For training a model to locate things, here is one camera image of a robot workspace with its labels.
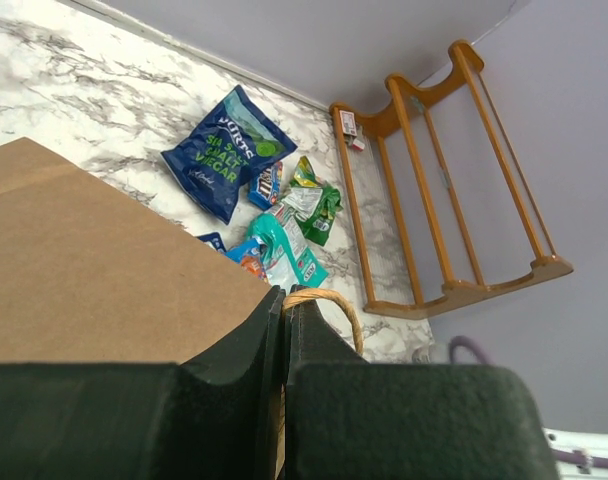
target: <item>wooden rail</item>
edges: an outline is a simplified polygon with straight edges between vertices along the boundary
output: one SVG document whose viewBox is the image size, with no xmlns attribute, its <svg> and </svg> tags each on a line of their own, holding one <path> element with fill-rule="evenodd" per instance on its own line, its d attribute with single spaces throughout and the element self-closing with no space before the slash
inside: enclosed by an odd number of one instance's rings
<svg viewBox="0 0 608 480">
<path fill-rule="evenodd" d="M 544 281 L 552 280 L 554 278 L 567 275 L 573 271 L 571 264 L 562 257 L 559 257 L 555 252 L 550 234 L 544 225 L 544 221 L 542 220 L 540 211 L 535 203 L 533 194 L 528 187 L 524 173 L 518 163 L 515 150 L 513 149 L 513 146 L 508 139 L 508 135 L 502 126 L 486 84 L 482 80 L 480 72 L 484 68 L 484 62 L 477 55 L 477 53 L 475 53 L 471 45 L 463 40 L 457 41 L 451 45 L 449 48 L 449 57 L 453 62 L 453 69 L 451 73 L 444 81 L 432 87 L 423 88 L 415 86 L 400 74 L 389 75 L 385 84 L 391 94 L 391 102 L 379 113 L 374 115 L 363 114 L 342 103 L 335 103 L 331 105 L 330 108 L 335 123 L 335 134 L 340 151 L 344 178 L 346 180 L 348 201 L 351 208 L 355 236 L 357 239 L 357 247 L 360 254 L 362 274 L 364 276 L 364 285 L 367 297 L 367 303 L 364 310 L 370 313 L 408 319 L 423 319 L 429 316 L 439 315 L 441 313 L 455 310 L 466 305 L 481 302 L 498 295 L 513 292 L 515 290 Z M 479 80 L 479 84 L 482 87 L 481 91 L 477 87 L 477 83 L 475 81 L 476 79 Z M 441 102 L 461 87 L 467 87 L 473 96 L 479 117 L 484 125 L 489 142 L 493 148 L 493 152 L 497 157 L 504 180 L 506 181 L 508 190 L 520 216 L 522 226 L 524 227 L 526 237 L 535 255 L 535 260 L 533 260 L 530 264 L 531 271 L 528 274 L 500 284 L 487 285 L 484 282 L 483 272 L 475 254 L 473 241 L 466 225 L 465 215 L 455 192 L 454 181 L 448 170 L 444 152 L 437 135 L 437 129 L 435 128 L 433 119 L 429 113 L 429 109 L 432 106 Z M 523 189 L 526 192 L 526 200 L 522 198 L 520 189 L 516 184 L 513 169 L 508 161 L 506 152 L 504 152 L 502 149 L 500 139 L 497 136 L 497 132 L 495 131 L 495 128 L 491 122 L 491 117 L 486 111 L 486 106 L 482 95 L 485 97 L 486 102 L 490 107 L 502 138 L 507 146 L 508 157 L 510 157 L 510 160 L 513 162 L 512 165 L 515 172 L 517 172 L 517 176 L 519 177 Z M 407 108 L 407 100 L 411 99 L 419 108 L 412 108 L 410 110 Z M 351 166 L 348 161 L 348 150 L 344 142 L 344 135 L 341 128 L 341 110 L 351 111 L 355 114 L 357 123 L 363 127 L 365 140 L 367 137 L 373 139 L 373 148 L 377 148 L 379 150 L 382 170 L 384 172 L 386 185 L 390 194 L 393 217 L 399 231 L 402 251 L 406 263 L 406 270 L 408 272 L 411 290 L 413 293 L 413 304 L 402 305 L 376 298 L 373 278 L 368 261 L 366 241 L 359 215 L 359 206 L 355 195 L 355 188 L 351 174 Z M 410 119 L 416 116 L 422 116 L 426 122 L 431 138 L 431 144 L 437 157 L 438 166 L 442 170 L 442 173 L 447 180 L 448 195 L 455 214 L 458 228 L 462 236 L 462 241 L 466 249 L 471 269 L 475 277 L 475 283 L 458 279 L 453 272 L 449 252 L 440 228 L 440 222 L 435 210 L 435 206 L 433 205 L 430 187 L 426 180 L 422 160 L 419 156 L 419 149 L 411 128 Z M 414 258 L 414 253 L 417 254 L 418 252 L 414 252 L 411 246 L 411 238 L 408 233 L 403 208 L 399 200 L 397 185 L 395 183 L 393 169 L 391 167 L 391 159 L 389 158 L 388 150 L 386 148 L 387 137 L 398 131 L 401 131 L 404 137 L 410 158 L 410 167 L 413 169 L 415 174 L 417 188 L 422 199 L 422 205 L 426 213 L 435 253 L 437 255 L 441 274 L 444 279 L 441 286 L 442 296 L 429 300 L 424 298 L 422 292 L 420 274 L 417 270 Z M 542 249 L 542 244 L 540 242 L 541 239 L 538 237 L 538 232 L 536 232 L 533 227 L 533 220 L 527 211 L 526 201 L 530 203 L 532 212 L 534 212 L 541 232 L 544 235 L 544 241 L 550 249 L 549 255 L 545 254 Z"/>
</svg>

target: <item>green padded object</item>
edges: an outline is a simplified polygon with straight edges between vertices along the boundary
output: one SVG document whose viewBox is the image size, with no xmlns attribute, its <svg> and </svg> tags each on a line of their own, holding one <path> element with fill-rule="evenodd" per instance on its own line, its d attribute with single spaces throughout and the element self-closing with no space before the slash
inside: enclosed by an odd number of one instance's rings
<svg viewBox="0 0 608 480">
<path fill-rule="evenodd" d="M 305 364 L 294 383 L 296 480 L 558 478 L 535 402 L 509 370 Z"/>
</svg>

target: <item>snack package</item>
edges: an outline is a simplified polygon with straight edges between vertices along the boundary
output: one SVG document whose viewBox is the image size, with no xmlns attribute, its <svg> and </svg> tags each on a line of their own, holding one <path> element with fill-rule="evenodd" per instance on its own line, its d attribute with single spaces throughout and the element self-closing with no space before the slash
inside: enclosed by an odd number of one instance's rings
<svg viewBox="0 0 608 480">
<path fill-rule="evenodd" d="M 296 148 L 238 85 L 162 156 L 188 196 L 228 225 L 240 187 Z"/>
<path fill-rule="evenodd" d="M 262 210 L 268 210 L 277 203 L 282 181 L 282 162 L 277 162 L 251 180 L 248 199 Z"/>
<path fill-rule="evenodd" d="M 315 176 L 306 157 L 301 157 L 297 163 L 290 186 L 280 202 L 295 209 L 295 218 L 304 237 L 318 245 L 326 245 L 335 215 L 342 210 L 340 191 Z"/>
<path fill-rule="evenodd" d="M 207 233 L 206 235 L 199 235 L 197 238 L 206 243 L 213 250 L 220 253 L 226 253 L 226 247 L 224 246 L 224 242 L 222 241 L 222 237 L 219 233 Z"/>
<path fill-rule="evenodd" d="M 300 284 L 319 287 L 328 273 L 319 264 L 295 220 L 295 210 L 278 202 L 251 222 L 246 236 L 265 245 L 262 264 L 268 282 L 290 291 Z"/>
<path fill-rule="evenodd" d="M 249 238 L 226 254 L 235 263 L 239 263 L 246 271 L 268 283 L 266 271 L 260 260 L 260 243 L 256 238 Z"/>
</svg>

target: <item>green snack bag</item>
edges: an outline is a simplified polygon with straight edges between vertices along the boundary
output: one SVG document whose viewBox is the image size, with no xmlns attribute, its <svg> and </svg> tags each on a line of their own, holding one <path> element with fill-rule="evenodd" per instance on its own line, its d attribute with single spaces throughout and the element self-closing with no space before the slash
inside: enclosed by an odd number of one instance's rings
<svg viewBox="0 0 608 480">
<path fill-rule="evenodd" d="M 288 292 L 297 284 L 319 287 L 328 276 L 308 248 L 291 207 L 278 202 L 256 217 L 246 232 L 246 238 L 253 237 L 263 245 L 261 261 L 271 285 Z"/>
<path fill-rule="evenodd" d="M 326 245 L 335 215 L 342 210 L 340 191 L 318 178 L 306 157 L 297 163 L 290 187 L 280 201 L 297 212 L 295 219 L 304 237 Z"/>
</svg>

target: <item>white marble surface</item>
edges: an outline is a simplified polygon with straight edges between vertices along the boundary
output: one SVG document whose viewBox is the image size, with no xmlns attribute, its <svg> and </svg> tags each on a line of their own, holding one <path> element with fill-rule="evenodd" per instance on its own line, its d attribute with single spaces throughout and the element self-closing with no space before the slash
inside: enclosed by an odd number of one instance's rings
<svg viewBox="0 0 608 480">
<path fill-rule="evenodd" d="M 307 155 L 316 173 L 346 198 L 323 112 L 54 0 L 0 0 L 0 145 L 28 136 L 193 235 L 219 231 L 228 247 L 243 239 L 259 210 L 241 195 L 225 226 L 180 190 L 159 152 L 176 145 L 238 83 L 299 146 L 284 162 L 285 178 Z M 339 214 L 326 247 L 313 249 L 330 273 L 322 286 L 361 309 L 364 289 L 348 209 Z M 320 306 L 350 341 L 339 309 Z M 368 360 L 406 361 L 431 339 L 426 321 L 364 312 L 360 320 Z"/>
</svg>

